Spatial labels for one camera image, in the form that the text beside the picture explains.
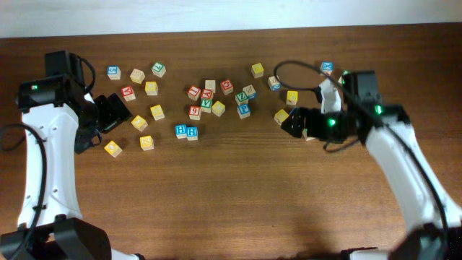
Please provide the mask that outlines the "green R block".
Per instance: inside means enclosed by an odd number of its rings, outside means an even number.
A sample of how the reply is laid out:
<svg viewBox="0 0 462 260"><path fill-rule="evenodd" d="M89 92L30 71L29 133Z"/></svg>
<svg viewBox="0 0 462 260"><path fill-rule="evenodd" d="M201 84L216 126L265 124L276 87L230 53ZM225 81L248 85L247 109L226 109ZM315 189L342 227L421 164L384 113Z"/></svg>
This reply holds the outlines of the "green R block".
<svg viewBox="0 0 462 260"><path fill-rule="evenodd" d="M303 137L303 139L304 139L305 141L311 141L311 140L314 140L314 139L315 139L315 137L312 137L312 136L309 136L309 135L308 135L308 130L307 130L307 129L304 129L304 130L302 131L302 137Z"/></svg>

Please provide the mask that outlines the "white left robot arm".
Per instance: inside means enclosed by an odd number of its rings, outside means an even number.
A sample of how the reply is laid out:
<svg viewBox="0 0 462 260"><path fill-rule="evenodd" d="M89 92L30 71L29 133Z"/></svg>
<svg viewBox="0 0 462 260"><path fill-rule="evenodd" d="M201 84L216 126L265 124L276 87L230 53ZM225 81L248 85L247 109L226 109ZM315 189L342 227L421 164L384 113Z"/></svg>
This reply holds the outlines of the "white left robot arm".
<svg viewBox="0 0 462 260"><path fill-rule="evenodd" d="M112 94L93 97L84 81L87 60L75 53L45 55L45 77L23 82L16 104L27 148L26 187L17 230L1 235L5 259L142 259L112 248L107 233L85 222L77 200L76 155L132 115Z"/></svg>

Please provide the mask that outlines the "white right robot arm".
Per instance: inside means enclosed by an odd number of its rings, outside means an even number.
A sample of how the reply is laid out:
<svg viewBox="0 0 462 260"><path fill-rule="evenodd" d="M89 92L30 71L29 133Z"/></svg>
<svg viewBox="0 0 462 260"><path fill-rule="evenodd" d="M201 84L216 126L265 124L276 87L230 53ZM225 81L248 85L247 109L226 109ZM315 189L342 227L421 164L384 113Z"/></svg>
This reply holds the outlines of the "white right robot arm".
<svg viewBox="0 0 462 260"><path fill-rule="evenodd" d="M460 259L461 207L448 195L425 159L401 105L382 101L374 71L343 74L340 98L329 82L317 90L320 108L294 108L282 122L293 137L326 144L356 137L379 164L406 223L406 237L390 251L351 248L340 259Z"/></svg>

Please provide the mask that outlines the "yellow block lower right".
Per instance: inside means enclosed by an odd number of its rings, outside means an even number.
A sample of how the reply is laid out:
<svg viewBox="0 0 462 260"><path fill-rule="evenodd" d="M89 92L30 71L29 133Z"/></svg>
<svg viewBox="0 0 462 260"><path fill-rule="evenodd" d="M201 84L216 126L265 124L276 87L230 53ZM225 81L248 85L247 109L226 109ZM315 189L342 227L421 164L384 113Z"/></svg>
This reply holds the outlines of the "yellow block lower right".
<svg viewBox="0 0 462 260"><path fill-rule="evenodd" d="M274 115L274 120L281 126L288 117L289 114L285 111L285 109L281 109Z"/></svg>

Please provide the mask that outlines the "red Y block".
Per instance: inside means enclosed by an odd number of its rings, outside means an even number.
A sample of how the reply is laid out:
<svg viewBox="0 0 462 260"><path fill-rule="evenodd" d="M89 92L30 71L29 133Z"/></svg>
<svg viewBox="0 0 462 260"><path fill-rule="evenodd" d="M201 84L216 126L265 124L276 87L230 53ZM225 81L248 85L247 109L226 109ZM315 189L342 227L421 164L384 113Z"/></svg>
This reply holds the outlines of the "red Y block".
<svg viewBox="0 0 462 260"><path fill-rule="evenodd" d="M126 86L121 88L121 94L125 101L131 101L136 99L136 95L134 93L134 89L132 86Z"/></svg>

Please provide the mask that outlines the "yellow block near gripper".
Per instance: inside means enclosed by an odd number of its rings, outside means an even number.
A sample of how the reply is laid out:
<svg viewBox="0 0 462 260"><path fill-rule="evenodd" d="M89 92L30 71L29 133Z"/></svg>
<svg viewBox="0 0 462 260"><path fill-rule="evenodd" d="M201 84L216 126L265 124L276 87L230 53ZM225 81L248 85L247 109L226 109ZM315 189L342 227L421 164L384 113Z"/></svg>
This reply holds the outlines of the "yellow block near gripper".
<svg viewBox="0 0 462 260"><path fill-rule="evenodd" d="M141 116L136 116L132 121L131 121L132 126L139 130L140 132L143 132L145 128L148 127L147 121L142 118Z"/></svg>

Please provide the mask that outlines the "yellow block lower left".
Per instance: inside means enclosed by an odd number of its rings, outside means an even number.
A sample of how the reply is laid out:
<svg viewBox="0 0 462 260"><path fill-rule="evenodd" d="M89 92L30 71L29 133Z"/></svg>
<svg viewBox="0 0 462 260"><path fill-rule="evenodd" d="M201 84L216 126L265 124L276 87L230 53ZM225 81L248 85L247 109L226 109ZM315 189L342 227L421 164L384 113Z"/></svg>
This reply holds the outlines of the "yellow block lower left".
<svg viewBox="0 0 462 260"><path fill-rule="evenodd" d="M112 157L117 157L123 151L113 140L104 146L104 150Z"/></svg>

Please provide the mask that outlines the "blue 5 block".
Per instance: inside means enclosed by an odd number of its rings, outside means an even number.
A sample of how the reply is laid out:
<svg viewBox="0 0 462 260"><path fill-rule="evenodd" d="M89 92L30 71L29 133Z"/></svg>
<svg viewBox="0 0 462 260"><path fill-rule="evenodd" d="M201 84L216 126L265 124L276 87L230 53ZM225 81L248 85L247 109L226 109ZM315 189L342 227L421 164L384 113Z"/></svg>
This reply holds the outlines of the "blue 5 block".
<svg viewBox="0 0 462 260"><path fill-rule="evenodd" d="M107 68L107 76L111 80L120 80L121 79L121 70L118 66L109 66Z"/></svg>

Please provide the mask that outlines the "yellow block mid left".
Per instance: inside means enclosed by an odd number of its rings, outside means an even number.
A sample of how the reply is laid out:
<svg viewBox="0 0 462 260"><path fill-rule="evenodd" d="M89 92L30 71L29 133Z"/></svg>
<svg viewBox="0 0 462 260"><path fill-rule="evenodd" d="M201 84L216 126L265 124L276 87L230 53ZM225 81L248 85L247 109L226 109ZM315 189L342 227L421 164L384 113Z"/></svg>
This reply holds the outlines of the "yellow block mid left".
<svg viewBox="0 0 462 260"><path fill-rule="evenodd" d="M155 105L150 108L151 114L154 118L154 120L158 121L160 119L163 119L165 117L164 111L162 109L161 105Z"/></svg>

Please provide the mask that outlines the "wooden block upper left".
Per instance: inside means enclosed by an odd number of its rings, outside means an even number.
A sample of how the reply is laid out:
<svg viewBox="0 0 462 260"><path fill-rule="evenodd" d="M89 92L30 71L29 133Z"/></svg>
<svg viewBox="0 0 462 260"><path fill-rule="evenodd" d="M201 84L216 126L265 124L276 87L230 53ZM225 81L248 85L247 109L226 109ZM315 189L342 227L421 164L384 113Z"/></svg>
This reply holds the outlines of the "wooden block upper left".
<svg viewBox="0 0 462 260"><path fill-rule="evenodd" d="M133 69L133 71L130 74L130 79L132 82L141 84L145 79L145 74L142 70Z"/></svg>

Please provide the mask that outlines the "yellow block upper left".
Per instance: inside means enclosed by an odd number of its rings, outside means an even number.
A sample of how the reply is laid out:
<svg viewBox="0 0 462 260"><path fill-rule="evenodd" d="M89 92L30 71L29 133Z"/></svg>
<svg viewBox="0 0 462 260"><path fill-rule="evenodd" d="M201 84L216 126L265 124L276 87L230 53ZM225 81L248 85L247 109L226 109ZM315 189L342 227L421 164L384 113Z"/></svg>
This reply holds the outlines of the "yellow block upper left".
<svg viewBox="0 0 462 260"><path fill-rule="evenodd" d="M145 92L148 96L157 96L158 89L158 84L155 81L145 82Z"/></svg>

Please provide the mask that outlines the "yellow S block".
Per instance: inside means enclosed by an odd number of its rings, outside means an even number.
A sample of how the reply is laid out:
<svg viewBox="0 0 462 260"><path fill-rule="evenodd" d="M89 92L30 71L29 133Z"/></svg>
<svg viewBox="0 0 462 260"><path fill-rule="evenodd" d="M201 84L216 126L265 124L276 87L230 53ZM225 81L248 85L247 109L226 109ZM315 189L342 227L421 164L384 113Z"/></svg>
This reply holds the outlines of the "yellow S block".
<svg viewBox="0 0 462 260"><path fill-rule="evenodd" d="M153 138L148 135L148 136L142 136L139 138L139 141L140 141L140 147L144 150L144 151L148 151L148 150L153 150L154 149L154 140Z"/></svg>

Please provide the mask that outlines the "blue wooden block upper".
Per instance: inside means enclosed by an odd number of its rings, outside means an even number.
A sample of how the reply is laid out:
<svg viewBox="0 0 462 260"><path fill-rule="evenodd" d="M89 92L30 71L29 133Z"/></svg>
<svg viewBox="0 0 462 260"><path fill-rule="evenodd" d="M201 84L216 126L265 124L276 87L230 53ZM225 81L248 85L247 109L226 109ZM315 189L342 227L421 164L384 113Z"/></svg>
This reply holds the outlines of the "blue wooden block upper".
<svg viewBox="0 0 462 260"><path fill-rule="evenodd" d="M271 91L278 91L282 87L281 82L275 76L268 78L268 85Z"/></svg>

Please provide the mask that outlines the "green J block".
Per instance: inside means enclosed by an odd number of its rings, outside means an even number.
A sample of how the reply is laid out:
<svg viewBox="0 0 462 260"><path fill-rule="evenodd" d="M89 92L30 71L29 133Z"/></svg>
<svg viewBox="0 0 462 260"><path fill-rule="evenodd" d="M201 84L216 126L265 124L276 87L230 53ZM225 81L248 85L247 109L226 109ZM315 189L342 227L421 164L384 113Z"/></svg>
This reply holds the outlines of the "green J block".
<svg viewBox="0 0 462 260"><path fill-rule="evenodd" d="M343 85L345 83L345 79L344 77L348 74L350 74L351 72L349 70L344 70L342 73L341 73L341 76L339 77L339 84Z"/></svg>

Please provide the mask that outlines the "blue P block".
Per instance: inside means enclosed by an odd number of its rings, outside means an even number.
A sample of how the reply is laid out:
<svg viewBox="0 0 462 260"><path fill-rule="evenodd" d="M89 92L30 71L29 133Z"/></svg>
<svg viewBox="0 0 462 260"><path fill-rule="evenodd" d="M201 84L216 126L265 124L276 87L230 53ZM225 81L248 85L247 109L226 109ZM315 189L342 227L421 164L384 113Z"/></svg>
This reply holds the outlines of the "blue P block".
<svg viewBox="0 0 462 260"><path fill-rule="evenodd" d="M247 118L251 115L250 106L248 104L242 104L237 107L238 115L241 119Z"/></svg>

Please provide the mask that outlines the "blue side wooden block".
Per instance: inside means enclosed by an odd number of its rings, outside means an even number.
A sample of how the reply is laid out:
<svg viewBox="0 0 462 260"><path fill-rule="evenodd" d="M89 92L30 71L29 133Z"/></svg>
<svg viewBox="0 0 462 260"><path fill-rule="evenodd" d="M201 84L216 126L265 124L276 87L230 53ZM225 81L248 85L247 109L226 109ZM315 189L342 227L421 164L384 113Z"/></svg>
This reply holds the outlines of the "blue side wooden block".
<svg viewBox="0 0 462 260"><path fill-rule="evenodd" d="M256 90L253 87L253 85L251 85L251 84L244 87L243 92L248 96L249 100L252 100L252 99L256 98L256 96L257 96Z"/></svg>

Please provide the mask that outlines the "green L block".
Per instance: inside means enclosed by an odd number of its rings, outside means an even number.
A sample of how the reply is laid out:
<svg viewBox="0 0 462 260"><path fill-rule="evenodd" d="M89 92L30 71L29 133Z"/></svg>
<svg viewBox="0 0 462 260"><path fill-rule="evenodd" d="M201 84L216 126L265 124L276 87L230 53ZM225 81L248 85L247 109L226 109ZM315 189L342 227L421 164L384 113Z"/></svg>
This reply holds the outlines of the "green L block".
<svg viewBox="0 0 462 260"><path fill-rule="evenodd" d="M162 78L166 72L166 67L160 62L155 62L151 68L153 75Z"/></svg>

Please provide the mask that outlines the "blue X block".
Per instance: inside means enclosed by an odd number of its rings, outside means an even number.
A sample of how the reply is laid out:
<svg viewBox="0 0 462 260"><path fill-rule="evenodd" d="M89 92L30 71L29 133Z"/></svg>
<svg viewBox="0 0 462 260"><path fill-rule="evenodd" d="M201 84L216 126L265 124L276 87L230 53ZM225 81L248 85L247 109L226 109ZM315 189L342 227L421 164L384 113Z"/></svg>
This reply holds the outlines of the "blue X block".
<svg viewBox="0 0 462 260"><path fill-rule="evenodd" d="M331 76L334 72L334 63L331 61L322 61L320 65L320 75Z"/></svg>

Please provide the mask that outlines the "green Z block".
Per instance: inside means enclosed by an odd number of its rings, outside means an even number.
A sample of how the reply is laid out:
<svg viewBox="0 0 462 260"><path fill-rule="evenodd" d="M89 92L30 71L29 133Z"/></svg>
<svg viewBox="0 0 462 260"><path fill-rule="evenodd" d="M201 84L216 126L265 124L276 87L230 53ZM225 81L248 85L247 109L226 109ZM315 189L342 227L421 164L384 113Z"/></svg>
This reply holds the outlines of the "green Z block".
<svg viewBox="0 0 462 260"><path fill-rule="evenodd" d="M248 96L245 92L239 92L235 95L235 101L238 105L248 104Z"/></svg>

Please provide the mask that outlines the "blue H block left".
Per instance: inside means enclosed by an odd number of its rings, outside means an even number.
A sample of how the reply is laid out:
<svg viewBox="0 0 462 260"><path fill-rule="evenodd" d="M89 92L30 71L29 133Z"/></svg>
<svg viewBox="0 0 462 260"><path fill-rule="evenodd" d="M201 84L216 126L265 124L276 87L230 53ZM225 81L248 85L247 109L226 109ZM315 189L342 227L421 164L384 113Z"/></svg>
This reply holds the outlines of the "blue H block left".
<svg viewBox="0 0 462 260"><path fill-rule="evenodd" d="M178 124L175 126L175 135L178 139L187 137L187 126L185 124Z"/></svg>

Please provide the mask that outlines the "blue h block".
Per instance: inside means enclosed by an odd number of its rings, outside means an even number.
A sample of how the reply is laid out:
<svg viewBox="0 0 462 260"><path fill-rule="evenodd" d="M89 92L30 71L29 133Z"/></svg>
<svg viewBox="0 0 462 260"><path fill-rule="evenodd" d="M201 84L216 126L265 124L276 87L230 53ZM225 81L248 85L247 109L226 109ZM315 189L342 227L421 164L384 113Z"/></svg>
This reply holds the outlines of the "blue h block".
<svg viewBox="0 0 462 260"><path fill-rule="evenodd" d="M186 136L188 141L196 141L199 139L199 132L196 126L186 128Z"/></svg>
<svg viewBox="0 0 462 260"><path fill-rule="evenodd" d="M187 126L185 124L178 124L175 126L175 135L178 139L187 137Z"/></svg>

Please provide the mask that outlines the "yellow block top centre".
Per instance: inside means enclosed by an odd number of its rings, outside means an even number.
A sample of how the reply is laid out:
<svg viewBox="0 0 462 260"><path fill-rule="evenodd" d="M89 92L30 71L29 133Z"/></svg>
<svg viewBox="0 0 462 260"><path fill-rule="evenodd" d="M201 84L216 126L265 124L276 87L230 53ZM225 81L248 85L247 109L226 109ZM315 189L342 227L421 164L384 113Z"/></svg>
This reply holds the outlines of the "yellow block top centre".
<svg viewBox="0 0 462 260"><path fill-rule="evenodd" d="M264 75L264 68L262 63L253 64L251 66L251 73L255 79L262 77Z"/></svg>

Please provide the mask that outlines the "red 9 block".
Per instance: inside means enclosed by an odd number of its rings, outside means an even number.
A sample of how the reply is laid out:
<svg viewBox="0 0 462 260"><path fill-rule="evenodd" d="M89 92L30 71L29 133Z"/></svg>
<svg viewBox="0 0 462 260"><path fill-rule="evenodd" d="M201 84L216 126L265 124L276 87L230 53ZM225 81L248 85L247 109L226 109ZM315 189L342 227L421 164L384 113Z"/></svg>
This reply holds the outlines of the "red 9 block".
<svg viewBox="0 0 462 260"><path fill-rule="evenodd" d="M191 120L199 121L201 119L201 107L192 105L189 108L188 116Z"/></svg>

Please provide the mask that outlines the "blue H block right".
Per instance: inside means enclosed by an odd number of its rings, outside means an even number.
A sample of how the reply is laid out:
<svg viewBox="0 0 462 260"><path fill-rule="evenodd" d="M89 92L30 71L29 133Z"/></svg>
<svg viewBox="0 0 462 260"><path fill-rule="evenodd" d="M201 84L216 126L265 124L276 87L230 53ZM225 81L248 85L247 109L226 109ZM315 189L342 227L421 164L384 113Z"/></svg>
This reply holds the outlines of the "blue H block right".
<svg viewBox="0 0 462 260"><path fill-rule="evenodd" d="M199 132L196 126L186 128L186 136L188 141L196 141L199 139Z"/></svg>

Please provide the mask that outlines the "red L block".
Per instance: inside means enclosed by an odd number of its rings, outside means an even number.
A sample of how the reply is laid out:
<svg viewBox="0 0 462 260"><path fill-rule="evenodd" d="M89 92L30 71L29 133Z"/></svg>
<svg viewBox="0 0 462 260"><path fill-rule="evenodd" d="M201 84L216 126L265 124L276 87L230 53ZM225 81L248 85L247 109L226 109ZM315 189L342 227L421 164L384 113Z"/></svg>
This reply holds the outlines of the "red L block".
<svg viewBox="0 0 462 260"><path fill-rule="evenodd" d="M197 101L201 96L201 89L195 85L191 85L187 91L187 95L190 99Z"/></svg>

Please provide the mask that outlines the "red G block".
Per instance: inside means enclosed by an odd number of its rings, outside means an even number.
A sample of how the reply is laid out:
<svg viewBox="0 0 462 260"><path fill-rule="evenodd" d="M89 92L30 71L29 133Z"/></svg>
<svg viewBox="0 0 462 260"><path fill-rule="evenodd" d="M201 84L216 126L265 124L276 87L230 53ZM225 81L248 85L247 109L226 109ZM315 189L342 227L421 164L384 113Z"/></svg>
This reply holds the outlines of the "red G block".
<svg viewBox="0 0 462 260"><path fill-rule="evenodd" d="M234 85L229 79L222 81L220 87L225 95L232 93L234 90Z"/></svg>

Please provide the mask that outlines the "green V block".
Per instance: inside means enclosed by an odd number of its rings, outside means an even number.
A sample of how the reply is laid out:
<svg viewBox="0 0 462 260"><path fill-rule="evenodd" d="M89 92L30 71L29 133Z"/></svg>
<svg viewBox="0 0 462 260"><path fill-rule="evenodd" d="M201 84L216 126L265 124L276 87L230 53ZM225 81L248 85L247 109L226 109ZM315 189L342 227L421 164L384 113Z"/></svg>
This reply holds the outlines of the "green V block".
<svg viewBox="0 0 462 260"><path fill-rule="evenodd" d="M212 111L213 100L212 99L202 99L201 100L201 111L203 113L211 113Z"/></svg>

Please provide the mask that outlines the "red A block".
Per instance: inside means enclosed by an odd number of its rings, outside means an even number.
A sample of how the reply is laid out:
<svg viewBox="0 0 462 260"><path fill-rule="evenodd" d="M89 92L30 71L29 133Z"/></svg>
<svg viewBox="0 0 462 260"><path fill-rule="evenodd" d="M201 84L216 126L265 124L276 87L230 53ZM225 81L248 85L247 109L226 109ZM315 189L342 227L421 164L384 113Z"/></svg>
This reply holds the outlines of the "red A block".
<svg viewBox="0 0 462 260"><path fill-rule="evenodd" d="M201 92L201 99L212 100L214 97L214 92L210 89L203 89Z"/></svg>

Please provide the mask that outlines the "plain wooden block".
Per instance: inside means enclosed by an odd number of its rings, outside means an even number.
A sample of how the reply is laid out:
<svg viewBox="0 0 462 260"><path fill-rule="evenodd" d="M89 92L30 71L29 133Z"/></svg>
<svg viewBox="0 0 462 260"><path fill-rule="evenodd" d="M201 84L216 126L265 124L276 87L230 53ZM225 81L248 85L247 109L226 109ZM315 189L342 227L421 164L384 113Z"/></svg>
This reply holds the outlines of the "plain wooden block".
<svg viewBox="0 0 462 260"><path fill-rule="evenodd" d="M211 90L213 93L216 92L216 81L215 80L211 80L211 79L207 79L205 81L205 89L207 90Z"/></svg>

